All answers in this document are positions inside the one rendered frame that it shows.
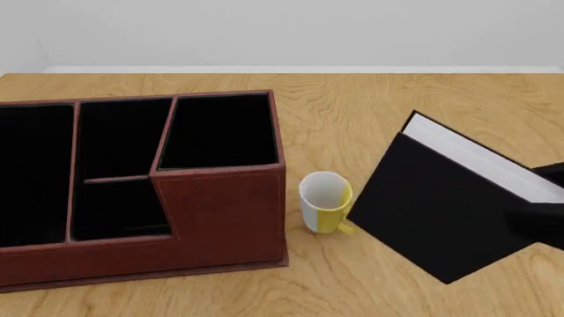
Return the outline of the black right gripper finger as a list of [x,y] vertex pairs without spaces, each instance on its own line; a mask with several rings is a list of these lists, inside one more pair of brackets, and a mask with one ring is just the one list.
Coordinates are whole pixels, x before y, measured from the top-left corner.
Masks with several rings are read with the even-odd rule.
[[513,234],[564,250],[564,203],[530,203],[507,210],[505,219]]
[[548,166],[531,168],[538,179],[534,181],[535,189],[564,189],[564,161]]

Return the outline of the black hardcover book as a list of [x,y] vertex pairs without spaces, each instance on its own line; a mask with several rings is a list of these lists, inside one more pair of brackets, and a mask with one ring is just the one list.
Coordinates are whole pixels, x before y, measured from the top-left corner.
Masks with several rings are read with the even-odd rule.
[[564,203],[530,168],[413,112],[360,192],[349,220],[445,284],[532,245],[505,212]]

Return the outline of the red-brown desk caddy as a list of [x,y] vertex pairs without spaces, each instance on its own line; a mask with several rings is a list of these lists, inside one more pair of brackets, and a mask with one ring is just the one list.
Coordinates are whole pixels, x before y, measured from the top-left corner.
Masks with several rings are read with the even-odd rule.
[[0,293],[286,266],[274,94],[0,102]]

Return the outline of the white and yellow mug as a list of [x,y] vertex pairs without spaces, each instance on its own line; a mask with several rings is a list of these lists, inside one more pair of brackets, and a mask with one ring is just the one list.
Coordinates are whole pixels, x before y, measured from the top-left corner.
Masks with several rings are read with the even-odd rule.
[[302,179],[299,193],[303,221],[312,232],[354,232],[353,224],[346,220],[353,189],[343,176],[330,171],[310,173]]

